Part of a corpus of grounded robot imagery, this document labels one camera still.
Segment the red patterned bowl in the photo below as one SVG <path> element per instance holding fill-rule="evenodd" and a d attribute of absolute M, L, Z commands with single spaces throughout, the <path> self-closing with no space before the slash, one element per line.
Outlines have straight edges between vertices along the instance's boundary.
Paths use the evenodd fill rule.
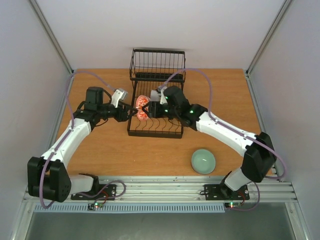
<path fill-rule="evenodd" d="M 150 101 L 150 98 L 145 95 L 140 95 L 135 101 L 135 108 L 137 109 L 136 116 L 140 121 L 146 121 L 149 117 L 143 111 L 143 107 Z"/>

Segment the black wire dish rack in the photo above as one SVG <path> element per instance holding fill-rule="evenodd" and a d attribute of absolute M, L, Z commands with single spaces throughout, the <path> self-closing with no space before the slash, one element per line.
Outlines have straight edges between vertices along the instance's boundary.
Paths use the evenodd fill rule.
<path fill-rule="evenodd" d="M 127 125 L 132 137 L 180 139 L 184 128 L 173 118 L 158 88 L 170 77 L 168 87 L 183 89 L 186 74 L 178 73 L 186 66 L 186 54 L 181 50 L 138 49 L 132 51 L 129 78 L 133 94 L 131 105 L 137 113 Z"/>

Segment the pale green celadon bowl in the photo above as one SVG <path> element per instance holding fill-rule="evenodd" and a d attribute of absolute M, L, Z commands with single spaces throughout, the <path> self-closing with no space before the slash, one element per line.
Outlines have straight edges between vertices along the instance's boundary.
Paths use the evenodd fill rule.
<path fill-rule="evenodd" d="M 191 166 L 196 173 L 208 175 L 216 168 L 215 156 L 207 149 L 198 149 L 192 154 Z"/>

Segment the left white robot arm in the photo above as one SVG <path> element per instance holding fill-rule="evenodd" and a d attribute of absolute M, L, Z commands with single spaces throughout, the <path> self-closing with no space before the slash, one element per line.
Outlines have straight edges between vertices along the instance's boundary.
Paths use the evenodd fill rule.
<path fill-rule="evenodd" d="M 68 164 L 81 142 L 101 122 L 110 118 L 128 121 L 137 109 L 124 102 L 128 93 L 118 88 L 113 94 L 102 87 L 89 87 L 82 101 L 58 140 L 40 157 L 31 157 L 27 163 L 27 190 L 32 197 L 64 202 L 70 195 L 96 199 L 104 187 L 96 175 L 80 173 L 69 176 Z"/>

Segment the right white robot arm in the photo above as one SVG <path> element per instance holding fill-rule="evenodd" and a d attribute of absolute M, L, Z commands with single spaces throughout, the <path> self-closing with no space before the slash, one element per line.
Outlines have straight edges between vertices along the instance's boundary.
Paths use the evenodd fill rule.
<path fill-rule="evenodd" d="M 176 119 L 184 127 L 207 134 L 226 144 L 242 158 L 242 165 L 228 173 L 219 184 L 219 195 L 224 200 L 234 197 L 239 189 L 250 182 L 260 183 L 276 162 L 270 136 L 261 132 L 247 132 L 218 118 L 206 107 L 191 104 L 177 86 L 154 91 L 155 100 L 139 96 L 139 113 L 148 118 Z"/>

